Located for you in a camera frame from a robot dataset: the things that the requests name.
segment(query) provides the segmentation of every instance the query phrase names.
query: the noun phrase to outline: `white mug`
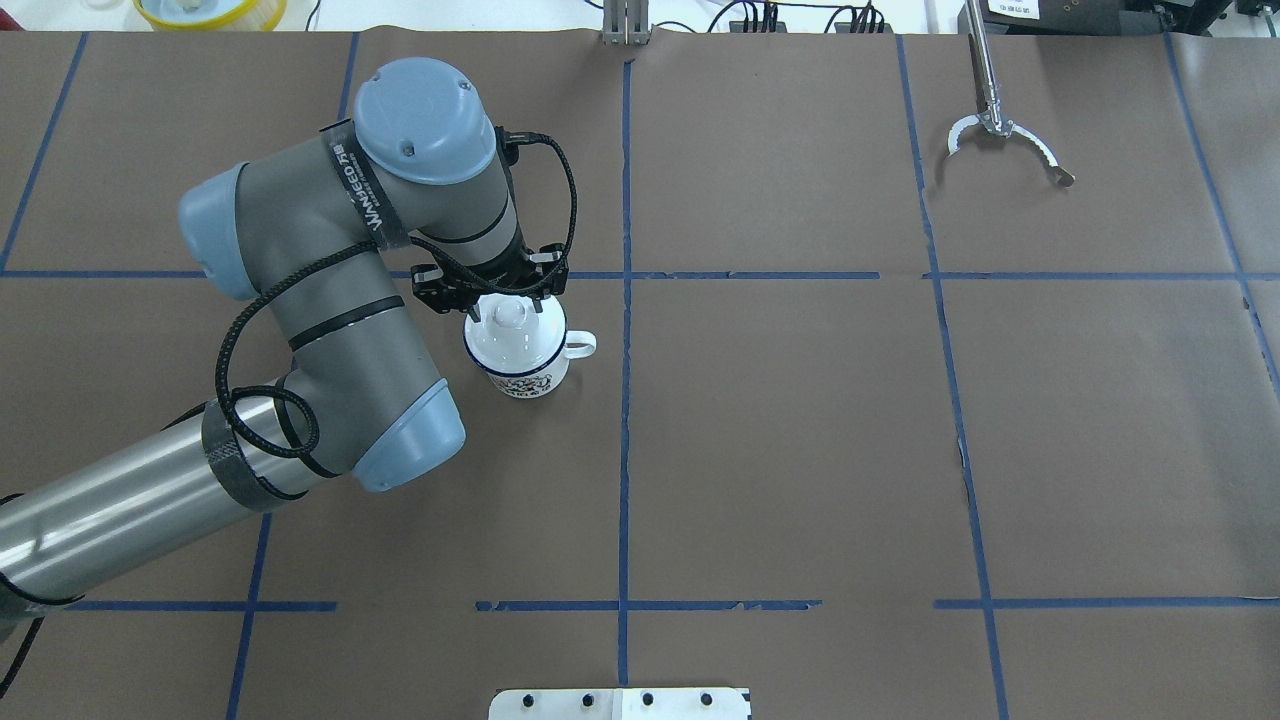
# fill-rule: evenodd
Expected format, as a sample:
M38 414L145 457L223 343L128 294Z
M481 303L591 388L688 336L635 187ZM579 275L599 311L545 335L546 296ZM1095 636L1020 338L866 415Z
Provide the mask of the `white mug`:
M494 387L512 397L539 397L556 389L568 373L568 361L588 357L595 352L595 336L586 331L568 331L559 352L545 368L518 375L485 369Z
M595 336L564 328L564 310L548 297L536 313L527 297L485 295L476 302L463 341L471 360L511 397L541 397L564 379L570 360L595 352Z

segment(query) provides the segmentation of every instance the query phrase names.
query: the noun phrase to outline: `white metal plate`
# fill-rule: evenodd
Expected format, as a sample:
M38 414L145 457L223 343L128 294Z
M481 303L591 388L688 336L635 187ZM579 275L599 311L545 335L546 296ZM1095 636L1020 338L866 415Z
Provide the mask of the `white metal plate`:
M1011 18L1039 19L1039 0L988 0L992 13Z
M750 697L740 688L503 691L489 720L750 720Z

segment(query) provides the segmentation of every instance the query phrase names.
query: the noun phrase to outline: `mug handle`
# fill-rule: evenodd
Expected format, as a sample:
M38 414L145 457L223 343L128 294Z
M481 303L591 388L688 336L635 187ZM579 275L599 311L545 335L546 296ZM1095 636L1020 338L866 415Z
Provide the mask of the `mug handle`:
M580 360L590 357L595 352L595 336L586 331L568 331L564 333L564 357Z

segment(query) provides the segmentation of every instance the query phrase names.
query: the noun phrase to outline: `mug pattern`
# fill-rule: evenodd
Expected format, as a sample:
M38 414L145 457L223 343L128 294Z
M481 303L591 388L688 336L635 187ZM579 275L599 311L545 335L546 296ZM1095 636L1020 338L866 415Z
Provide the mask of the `mug pattern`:
M489 379L493 380L493 384L497 386L498 389L513 397L538 397L539 395L550 392L554 377L549 373L544 373L539 375L524 375L520 378L498 378L489 375Z

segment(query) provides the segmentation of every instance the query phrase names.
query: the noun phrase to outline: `blue tape line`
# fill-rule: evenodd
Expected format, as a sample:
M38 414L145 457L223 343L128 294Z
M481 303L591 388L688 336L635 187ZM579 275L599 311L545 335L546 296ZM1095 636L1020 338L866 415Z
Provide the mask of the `blue tape line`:
M1226 252L1231 256L1231 268L1235 269L1235 277L1240 283L1240 292L1244 295L1244 301L1249 305L1248 313L1249 320L1253 323L1253 337L1257 338L1258 350L1262 351L1262 361L1266 364L1267 375L1271 378L1271 391L1275 393L1276 401L1280 402L1280 372L1276 370L1276 360L1271 352L1271 343L1267 342L1266 331L1262 329L1262 319L1258 316L1258 307L1253 301L1253 291L1249 290L1249 283L1244 277L1244 265L1240 263L1240 254L1235 247L1235 237L1231 234L1231 227L1226 222L1226 213L1222 210L1222 200L1219 196L1217 184L1213 182L1213 174L1210 173L1208 160L1204 159L1204 149L1201 147L1199 133L1196 131L1196 120L1192 119L1192 110L1187 104L1187 94L1183 90L1183 76L1178 69L1172 36L1167 32L1165 33L1165 56L1169 59L1169 70L1174 76L1174 90L1178 92L1178 105L1183 111L1183 122L1187 123L1187 132L1192 138L1192 149L1196 150L1196 161L1199 163L1201 174L1204 176L1204 186L1208 188L1208 196L1213 204L1213 214L1217 215L1217 224L1222 231L1222 240L1226 242Z
M5 265L9 264L9 255L13 252L13 245L18 240L18 228L22 227L22 217L27 213L27 202L31 200L31 192L36 188L36 178L40 176L41 165L45 164L45 152L49 151L49 143L54 138L54 129L63 115L63 106L67 104L67 95L72 90L72 81L76 79L76 70L79 68L81 58L84 56L84 45L87 42L88 33L82 32L79 42L76 45L76 54L72 55L72 64L67 68L67 77L63 78L63 88L58 94L58 101L54 102L54 111L49 115L45 137L40 140L36 159L31 163L31 172L27 173L27 184L22 188L22 196L18 199L18 208L14 210L13 222L9 223L9 234L5 236L4 250L0 250L0 273L4 273Z
M622 418L618 468L618 687L627 687L631 561L631 63L622 64Z
M991 580L987 575L987 555L982 542L982 520L978 516L978 493L973 484L973 468L969 461L969 441L964 428L964 410L960 407L960 384L956 380L955 357L951 352L951 329L947 327L946 301L942 295L941 269L938 266L938 252L933 238L933 220L924 204L924 165L920 160L920 141L915 128L915 109L911 105L911 81L906 69L906 46L902 36L895 36L897 41L897 67L902 76L902 102L906 108L906 131L911 138L911 161L915 165L915 190L920 204L920 222L924 225L924 236L928 240L929 272L932 274L933 301L938 314L938 332L942 336L942 357L947 366L947 386L951 392L951 414L956 427L956 439L960 443L964 484L969 493L969 534L973 538L974 562L978 568L978 589L983 601L983 621L987 628L987 655L991 659L991 676L996 688L996 710L1001 720L1009 720L1009 698L1005 694L1005 670L1000 660L1000 642L996 637L996 612L991 606Z
M239 693L244 684L244 666L248 662L248 646L253 637L253 611L257 605L257 591L262 584L262 565L266 562L266 543L271 537L271 514L262 515L262 525L257 532L257 552L253 555L253 573L248 579L248 598L244 601L244 620L241 624L239 650L236 652L236 671L232 674L232 691L227 700L227 720L236 720L239 712Z
M204 279L200 270L8 270L6 278L73 279Z
M337 612L338 603L329 601L273 600L259 601L253 612Z
M243 612L244 601L82 600L68 612Z
M616 612L616 600L499 600L477 602L476 612Z
M933 279L925 273L922 279ZM938 273L943 281L1234 281L1231 273Z
M360 50L360 33L351 33L351 47L347 50L347 72L342 77L342 96L338 99L338 117L342 120L347 117L347 96L351 95L351 76L356 72L356 53Z
M869 272L832 272L832 273L806 273L806 272L740 272L740 270L677 270L666 272L639 272L632 278L637 281L878 281L879 273Z
M1280 597L1020 597L992 600L996 610L1091 610L1108 607L1280 607ZM980 610L980 600L936 600L934 610Z
M392 270L394 279L407 281L408 270ZM6 278L73 278L73 279L205 279L200 270L5 270ZM631 273L632 281L878 281L883 275L876 272L849 273L805 273L805 272L735 272L735 270L641 270ZM1243 277L1249 282L1280 281L1280 273L1055 273L1055 272L992 272L964 273L941 272L943 281L1138 281L1138 282L1204 282L1235 281ZM621 281L617 270L571 270L571 279L577 281ZM933 279L933 273L920 275L923 281Z
M636 612L726 612L731 610L764 612L805 612L820 600L632 600Z
M242 600L82 600L67 609L68 612L244 612L248 603ZM271 601L259 602L255 612L337 612L337 602L326 601Z
M628 600L628 612L804 612L820 600ZM616 600L500 600L476 602L476 612L616 612Z

